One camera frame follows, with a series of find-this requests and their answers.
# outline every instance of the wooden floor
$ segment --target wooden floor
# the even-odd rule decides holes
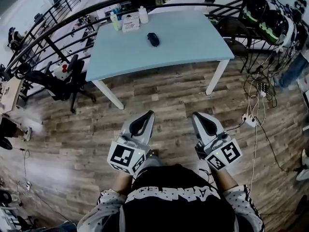
[[[111,140],[118,135],[125,119],[149,109],[156,116],[151,148],[160,150],[166,164],[192,166],[198,160],[192,112],[212,114],[230,129],[241,122],[247,110],[242,88],[246,74],[239,73],[239,60],[229,63],[214,92],[206,96],[216,66],[216,62],[186,64],[110,78],[106,84],[125,105],[122,111],[91,84],[85,88],[96,95],[97,103],[79,96],[76,115],[70,113],[69,101],[53,101],[45,91],[31,98],[27,110],[40,117],[43,125],[32,125],[33,136],[27,143],[11,140],[15,147],[30,151],[26,168],[31,189],[53,210],[77,222],[95,206],[99,191],[112,185],[115,171],[106,162]],[[294,168],[299,166],[301,151],[308,143],[301,131],[307,111],[297,87],[278,91],[277,100],[276,108],[265,100],[264,128],[281,166]],[[261,104],[259,118],[263,118]],[[302,195],[308,193],[309,185],[297,182],[296,173],[281,172],[262,129],[257,133],[251,197],[267,231],[275,232],[293,222],[293,211]],[[249,185],[255,129],[243,125],[230,134],[243,152],[239,165],[230,171],[239,184]],[[16,190],[19,181],[23,208],[27,214],[38,217],[40,224],[52,226],[65,220],[33,192],[26,192],[22,152],[1,150],[0,175],[12,190]]]

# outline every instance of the white bottle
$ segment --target white bottle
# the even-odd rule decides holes
[[[118,21],[117,15],[115,15],[113,11],[111,12],[111,21],[112,21],[112,25],[114,26],[115,30],[119,31],[121,29],[120,23]]]
[[[148,14],[147,14],[146,8],[144,8],[143,6],[141,6],[141,7],[139,8],[139,13],[140,13],[140,23],[146,24],[147,22],[149,22]]]

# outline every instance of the light blue table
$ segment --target light blue table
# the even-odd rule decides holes
[[[158,47],[147,40],[150,32],[158,36]],[[232,58],[233,53],[202,12],[150,14],[149,23],[141,24],[135,31],[116,31],[112,24],[99,28],[86,80],[123,109],[102,79],[168,65],[217,60],[218,68],[206,90],[209,95]]]

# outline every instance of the black computer mouse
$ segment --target black computer mouse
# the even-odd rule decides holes
[[[158,36],[157,36],[155,33],[148,33],[148,34],[147,34],[147,38],[149,39],[150,43],[151,43],[153,46],[158,46],[158,45],[160,45],[159,38],[158,38]]]

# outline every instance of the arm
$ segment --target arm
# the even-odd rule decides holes
[[[264,224],[249,196],[249,188],[239,186],[226,170],[212,169],[212,176],[219,191],[234,209],[237,218],[234,231],[263,232]]]
[[[86,214],[78,223],[79,232],[109,231],[119,227],[120,208],[130,193],[132,176],[119,173],[112,189],[101,192],[97,206]]]

